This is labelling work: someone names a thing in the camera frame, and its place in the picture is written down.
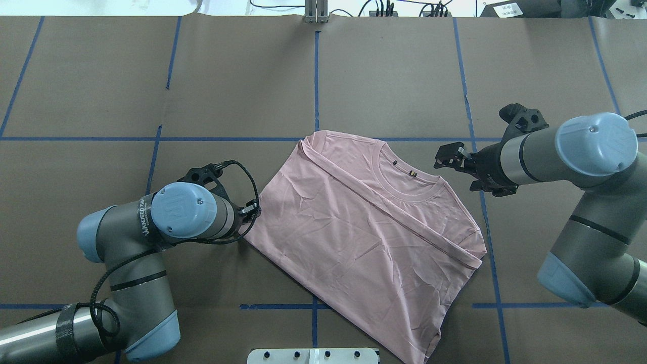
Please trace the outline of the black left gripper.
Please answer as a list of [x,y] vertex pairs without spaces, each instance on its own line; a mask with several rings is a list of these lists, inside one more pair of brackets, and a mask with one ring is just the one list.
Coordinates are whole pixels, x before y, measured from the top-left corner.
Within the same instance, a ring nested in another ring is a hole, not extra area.
[[241,234],[247,234],[254,226],[261,207],[259,201],[250,200],[245,206],[234,205],[234,212],[236,213],[234,237],[240,237]]

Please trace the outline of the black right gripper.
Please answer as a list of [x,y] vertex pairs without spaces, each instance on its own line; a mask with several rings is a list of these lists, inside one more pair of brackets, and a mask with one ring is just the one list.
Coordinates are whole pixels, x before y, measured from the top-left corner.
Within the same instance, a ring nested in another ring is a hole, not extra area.
[[500,161],[502,150],[502,144],[490,145],[468,158],[464,143],[445,144],[435,154],[434,169],[450,168],[473,175],[476,180],[471,183],[471,192],[483,191],[495,197],[510,196],[516,193],[519,185],[504,174]]

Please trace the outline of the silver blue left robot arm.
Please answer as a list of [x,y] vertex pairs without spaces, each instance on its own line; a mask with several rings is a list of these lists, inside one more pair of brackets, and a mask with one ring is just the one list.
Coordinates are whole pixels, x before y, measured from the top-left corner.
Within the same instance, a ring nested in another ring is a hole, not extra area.
[[178,181],[84,217],[78,246],[105,274],[87,302],[3,329],[2,363],[87,363],[116,351],[143,362],[166,354],[181,334],[163,251],[235,242],[259,212],[259,197],[239,207],[218,189]]

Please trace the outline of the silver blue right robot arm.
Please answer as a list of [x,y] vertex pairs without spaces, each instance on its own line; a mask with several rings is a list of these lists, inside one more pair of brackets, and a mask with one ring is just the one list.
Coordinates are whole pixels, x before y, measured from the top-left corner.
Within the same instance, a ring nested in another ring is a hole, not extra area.
[[499,143],[469,153],[443,145],[434,167],[471,175],[471,191],[504,197],[518,187],[566,180],[582,190],[537,279],[580,308],[608,305],[645,325],[645,262],[628,247],[645,223],[645,154],[621,115],[602,112],[550,127],[539,110],[510,104]]

